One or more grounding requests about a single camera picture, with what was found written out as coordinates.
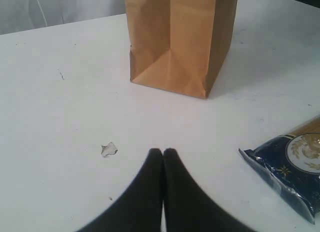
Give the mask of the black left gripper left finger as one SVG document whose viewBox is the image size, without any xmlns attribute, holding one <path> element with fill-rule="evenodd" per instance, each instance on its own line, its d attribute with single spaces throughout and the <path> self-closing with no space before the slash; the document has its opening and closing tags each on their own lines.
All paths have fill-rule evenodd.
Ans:
<svg viewBox="0 0 320 232">
<path fill-rule="evenodd" d="M 160 232 L 164 175 L 163 155 L 152 148 L 138 174 L 113 204 L 80 232 Z"/>
</svg>

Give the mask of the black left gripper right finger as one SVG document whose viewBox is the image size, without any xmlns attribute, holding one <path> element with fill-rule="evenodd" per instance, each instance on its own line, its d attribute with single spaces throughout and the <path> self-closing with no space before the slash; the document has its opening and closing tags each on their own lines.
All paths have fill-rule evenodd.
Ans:
<svg viewBox="0 0 320 232">
<path fill-rule="evenodd" d="M 163 202 L 168 232 L 251 232 L 195 182 L 174 148 L 163 152 Z"/>
</svg>

